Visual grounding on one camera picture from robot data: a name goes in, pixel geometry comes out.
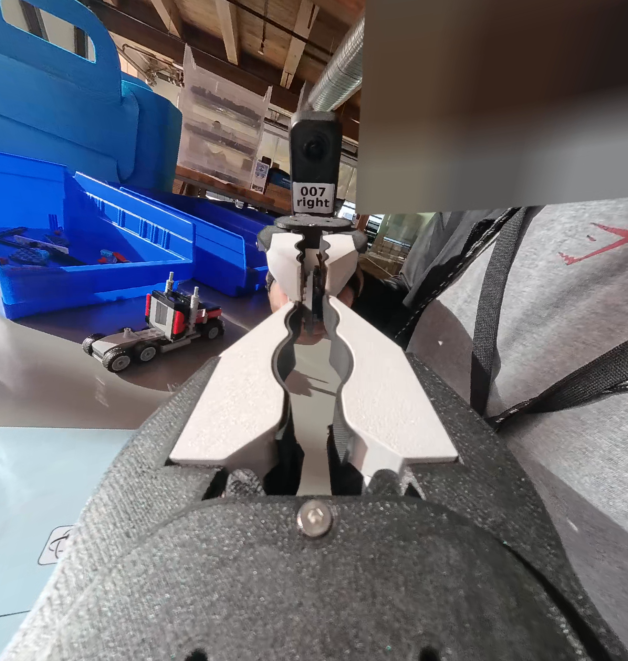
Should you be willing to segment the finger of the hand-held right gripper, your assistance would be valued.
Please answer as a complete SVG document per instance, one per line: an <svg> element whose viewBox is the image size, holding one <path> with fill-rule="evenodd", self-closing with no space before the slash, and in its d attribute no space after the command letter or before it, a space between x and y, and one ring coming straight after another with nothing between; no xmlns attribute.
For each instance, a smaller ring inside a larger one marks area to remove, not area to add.
<svg viewBox="0 0 628 661"><path fill-rule="evenodd" d="M356 271L358 250L353 237L322 237L318 294L337 296Z"/></svg>
<svg viewBox="0 0 628 661"><path fill-rule="evenodd" d="M273 235L266 252L272 277L269 292L277 285L289 301L303 301L304 240L302 235Z"/></svg>

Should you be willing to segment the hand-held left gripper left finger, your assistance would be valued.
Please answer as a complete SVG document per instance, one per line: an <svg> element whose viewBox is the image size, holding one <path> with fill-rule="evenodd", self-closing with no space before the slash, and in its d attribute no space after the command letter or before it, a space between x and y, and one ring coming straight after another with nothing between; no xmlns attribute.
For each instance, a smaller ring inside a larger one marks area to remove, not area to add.
<svg viewBox="0 0 628 661"><path fill-rule="evenodd" d="M285 378L295 367L295 303L287 303L223 351L170 452L177 465L275 467L285 425Z"/></svg>

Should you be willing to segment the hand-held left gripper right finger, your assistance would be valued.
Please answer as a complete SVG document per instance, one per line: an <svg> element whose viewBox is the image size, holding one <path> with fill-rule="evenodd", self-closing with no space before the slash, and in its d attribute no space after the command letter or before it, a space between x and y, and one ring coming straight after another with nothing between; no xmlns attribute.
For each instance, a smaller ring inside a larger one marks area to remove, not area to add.
<svg viewBox="0 0 628 661"><path fill-rule="evenodd" d="M382 470L400 475L410 465L456 462L458 451L400 347L333 296L326 330L341 379L345 458L364 485Z"/></svg>

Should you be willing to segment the dark grey toy brick plate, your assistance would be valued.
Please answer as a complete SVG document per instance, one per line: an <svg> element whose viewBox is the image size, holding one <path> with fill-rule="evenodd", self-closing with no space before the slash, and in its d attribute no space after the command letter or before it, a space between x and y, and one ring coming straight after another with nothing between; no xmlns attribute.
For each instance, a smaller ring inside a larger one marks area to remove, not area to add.
<svg viewBox="0 0 628 661"><path fill-rule="evenodd" d="M307 272L303 285L302 318L305 332L314 335L323 324L323 298L325 279L321 265L313 266Z"/></svg>

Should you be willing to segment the red black toy brick truck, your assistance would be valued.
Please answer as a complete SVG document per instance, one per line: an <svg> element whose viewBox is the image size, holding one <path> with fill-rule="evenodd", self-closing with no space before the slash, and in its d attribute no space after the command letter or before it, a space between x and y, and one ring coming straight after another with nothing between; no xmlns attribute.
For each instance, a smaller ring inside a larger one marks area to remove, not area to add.
<svg viewBox="0 0 628 661"><path fill-rule="evenodd" d="M111 335L88 335L81 346L107 371L117 374L195 340L221 338L225 331L222 308L203 301L198 287L191 294L178 291L175 274L170 272L164 289L146 295L144 328L125 326Z"/></svg>

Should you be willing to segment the blue plastic bin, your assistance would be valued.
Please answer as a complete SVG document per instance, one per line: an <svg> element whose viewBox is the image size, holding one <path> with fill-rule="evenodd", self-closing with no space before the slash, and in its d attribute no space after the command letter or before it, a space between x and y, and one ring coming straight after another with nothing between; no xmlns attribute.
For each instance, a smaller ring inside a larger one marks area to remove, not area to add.
<svg viewBox="0 0 628 661"><path fill-rule="evenodd" d="M275 217L232 202L212 201L132 186L124 192L143 196L186 217L194 227L194 280L228 295L241 297L266 284L266 255L257 249L257 235Z"/></svg>
<svg viewBox="0 0 628 661"><path fill-rule="evenodd" d="M129 299L194 272L193 222L124 189L46 161L0 152L0 314L15 319ZM69 242L66 263L20 264L16 236L47 251Z"/></svg>

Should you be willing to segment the person's right forearm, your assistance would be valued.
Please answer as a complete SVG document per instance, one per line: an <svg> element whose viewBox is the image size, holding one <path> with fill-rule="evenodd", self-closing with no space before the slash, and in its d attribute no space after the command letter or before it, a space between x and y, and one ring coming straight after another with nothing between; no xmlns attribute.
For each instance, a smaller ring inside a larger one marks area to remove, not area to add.
<svg viewBox="0 0 628 661"><path fill-rule="evenodd" d="M360 270L362 287L354 310L381 333L406 350L425 304L416 300L407 279L399 274L385 280Z"/></svg>

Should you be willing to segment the grey desk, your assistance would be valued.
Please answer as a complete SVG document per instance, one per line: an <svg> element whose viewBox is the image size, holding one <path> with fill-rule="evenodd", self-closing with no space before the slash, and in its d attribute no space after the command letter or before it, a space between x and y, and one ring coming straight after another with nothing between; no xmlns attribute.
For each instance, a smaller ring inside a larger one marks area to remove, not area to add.
<svg viewBox="0 0 628 661"><path fill-rule="evenodd" d="M0 316L0 427L133 430L103 474L114 477L102 476L91 496L102 480L124 482L121 472L128 471L132 485L115 486L112 494L128 491L121 499L138 506L218 497L225 490L225 469L177 465L169 459L169 442L200 396L196 373L269 313L263 295L221 305L223 338L196 340L120 375L86 356L81 341L93 331L139 327L139 299L20 321Z"/></svg>

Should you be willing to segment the person's right hand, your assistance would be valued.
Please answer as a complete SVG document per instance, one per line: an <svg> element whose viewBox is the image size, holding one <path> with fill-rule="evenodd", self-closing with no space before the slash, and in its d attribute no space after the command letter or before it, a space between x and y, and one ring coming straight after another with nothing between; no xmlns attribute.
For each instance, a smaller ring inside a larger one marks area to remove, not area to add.
<svg viewBox="0 0 628 661"><path fill-rule="evenodd" d="M353 302L358 298L359 294L362 292L364 286L364 275L360 265L356 267L356 270L353 276L346 283L344 288L339 292L337 298L346 304L347 306L352 306ZM269 304L271 313L276 313L281 307L284 307L286 303L290 301L288 296L282 291L280 286L276 283L274 277L268 272L266 274L266 290L268 292ZM323 323L319 323L315 328L308 332L306 330L301 330L299 336L297 337L296 343L302 345L315 345L320 342L322 339L325 339L326 329Z"/></svg>

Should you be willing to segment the clear plastic storage drawers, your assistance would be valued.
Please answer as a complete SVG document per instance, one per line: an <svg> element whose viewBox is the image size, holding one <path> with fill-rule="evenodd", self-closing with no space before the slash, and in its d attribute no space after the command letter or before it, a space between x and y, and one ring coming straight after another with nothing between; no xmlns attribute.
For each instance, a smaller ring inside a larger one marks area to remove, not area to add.
<svg viewBox="0 0 628 661"><path fill-rule="evenodd" d="M251 187L272 87L260 96L198 66L185 46L177 165Z"/></svg>

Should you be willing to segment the person's grey sweatshirt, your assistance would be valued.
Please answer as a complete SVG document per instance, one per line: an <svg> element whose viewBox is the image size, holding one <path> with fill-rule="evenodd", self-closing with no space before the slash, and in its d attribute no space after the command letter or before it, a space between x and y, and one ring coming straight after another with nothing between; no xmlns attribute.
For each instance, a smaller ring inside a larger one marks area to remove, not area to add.
<svg viewBox="0 0 628 661"><path fill-rule="evenodd" d="M486 413L540 395L628 340L628 198L545 206L506 279ZM628 649L628 392L501 432L586 592Z"/></svg>

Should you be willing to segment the light blue instruction booklet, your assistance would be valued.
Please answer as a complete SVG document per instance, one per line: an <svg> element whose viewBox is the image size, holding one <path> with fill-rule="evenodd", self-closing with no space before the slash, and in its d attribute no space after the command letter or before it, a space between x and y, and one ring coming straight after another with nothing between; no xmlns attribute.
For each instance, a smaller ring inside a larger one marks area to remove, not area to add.
<svg viewBox="0 0 628 661"><path fill-rule="evenodd" d="M0 654L54 572L126 429L0 427Z"/></svg>

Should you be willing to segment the pile of loose toy bricks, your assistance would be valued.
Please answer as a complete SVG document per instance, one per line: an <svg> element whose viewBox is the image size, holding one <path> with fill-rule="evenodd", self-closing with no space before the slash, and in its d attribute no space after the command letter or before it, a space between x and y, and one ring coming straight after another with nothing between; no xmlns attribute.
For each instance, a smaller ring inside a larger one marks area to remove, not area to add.
<svg viewBox="0 0 628 661"><path fill-rule="evenodd" d="M28 220L0 225L0 266L65 268L144 262L128 235L108 221Z"/></svg>

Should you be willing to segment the blue felt carrier bag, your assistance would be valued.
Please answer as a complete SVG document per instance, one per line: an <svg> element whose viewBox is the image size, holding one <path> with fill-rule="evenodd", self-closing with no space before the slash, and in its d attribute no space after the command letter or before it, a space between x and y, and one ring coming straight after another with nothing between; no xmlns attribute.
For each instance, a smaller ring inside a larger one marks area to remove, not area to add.
<svg viewBox="0 0 628 661"><path fill-rule="evenodd" d="M182 114L123 73L108 30L78 1L31 1L82 29L93 61L12 25L0 2L0 152L122 186L171 192Z"/></svg>

